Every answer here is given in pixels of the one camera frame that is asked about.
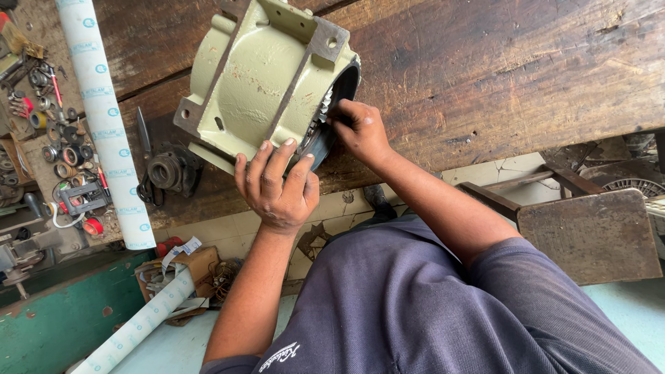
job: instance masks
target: wooden workbench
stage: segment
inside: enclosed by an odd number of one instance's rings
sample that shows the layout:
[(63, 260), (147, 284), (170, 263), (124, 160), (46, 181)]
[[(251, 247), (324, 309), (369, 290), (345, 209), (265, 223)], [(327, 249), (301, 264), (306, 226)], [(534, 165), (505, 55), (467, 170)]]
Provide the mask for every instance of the wooden workbench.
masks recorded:
[[(357, 99), (381, 110), (395, 150), (431, 172), (663, 126), (663, 4), (605, 3), (290, 1), (351, 32), (362, 59)], [(217, 1), (94, 4), (142, 175), (137, 106), (153, 144), (193, 140), (172, 124), (173, 112), (189, 94)], [(317, 174), (322, 193), (378, 182), (341, 147)], [(233, 178), (209, 164), (194, 197), (150, 207), (155, 229), (248, 209)]]

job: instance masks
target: scissors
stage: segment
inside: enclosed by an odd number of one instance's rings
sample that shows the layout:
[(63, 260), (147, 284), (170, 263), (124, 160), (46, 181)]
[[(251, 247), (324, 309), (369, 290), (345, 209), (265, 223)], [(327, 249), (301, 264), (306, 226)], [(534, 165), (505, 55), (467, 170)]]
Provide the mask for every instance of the scissors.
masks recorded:
[(146, 163), (146, 172), (143, 174), (143, 180), (136, 187), (136, 195), (146, 204), (152, 204), (160, 207), (164, 204), (164, 190), (156, 188), (150, 180), (150, 169), (148, 164), (152, 159), (152, 148), (150, 147), (150, 137), (148, 136), (148, 128), (145, 121), (143, 121), (143, 114), (141, 107), (136, 107), (136, 122), (138, 122), (138, 135), (141, 137), (141, 145), (143, 146), (143, 160)]

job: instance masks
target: roll of insulation paper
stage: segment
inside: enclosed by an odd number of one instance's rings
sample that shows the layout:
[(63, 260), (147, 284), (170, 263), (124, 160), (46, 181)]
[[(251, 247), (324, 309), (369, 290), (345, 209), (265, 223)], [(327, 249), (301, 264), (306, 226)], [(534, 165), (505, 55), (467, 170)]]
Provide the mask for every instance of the roll of insulation paper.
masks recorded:
[(74, 65), (92, 140), (104, 168), (125, 245), (155, 246), (146, 205), (136, 195), (138, 179), (113, 91), (108, 62), (91, 0), (55, 0)]
[(72, 374), (107, 374), (194, 292), (189, 269), (166, 287), (111, 335)]

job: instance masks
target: human hand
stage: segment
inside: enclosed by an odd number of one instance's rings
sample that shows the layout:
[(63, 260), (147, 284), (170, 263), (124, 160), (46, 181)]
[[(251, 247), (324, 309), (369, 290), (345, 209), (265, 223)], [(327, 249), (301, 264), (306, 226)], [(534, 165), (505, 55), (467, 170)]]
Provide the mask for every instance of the human hand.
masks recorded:
[(392, 153), (386, 129), (377, 108), (343, 98), (328, 111), (330, 124), (346, 149), (363, 164), (371, 165)]
[(297, 145), (289, 138), (270, 157), (273, 144), (264, 140), (248, 170), (244, 154), (239, 153), (235, 159), (235, 184), (240, 194), (264, 226), (284, 236), (295, 236), (319, 203), (319, 177), (309, 170), (314, 155), (300, 159), (283, 181), (282, 175)]

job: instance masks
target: person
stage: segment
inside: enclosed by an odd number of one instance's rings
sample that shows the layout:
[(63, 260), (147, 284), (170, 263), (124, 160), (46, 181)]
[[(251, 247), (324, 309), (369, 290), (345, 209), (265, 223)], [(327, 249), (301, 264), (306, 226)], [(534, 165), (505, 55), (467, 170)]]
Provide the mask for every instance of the person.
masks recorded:
[(376, 108), (342, 100), (327, 122), (415, 214), (395, 219), (382, 191), (367, 190), (373, 221), (329, 240), (273, 342), (319, 180), (308, 154), (283, 181), (294, 139), (264, 142), (247, 168), (238, 154), (235, 181), (261, 225), (201, 374), (659, 372), (501, 216), (392, 150)]

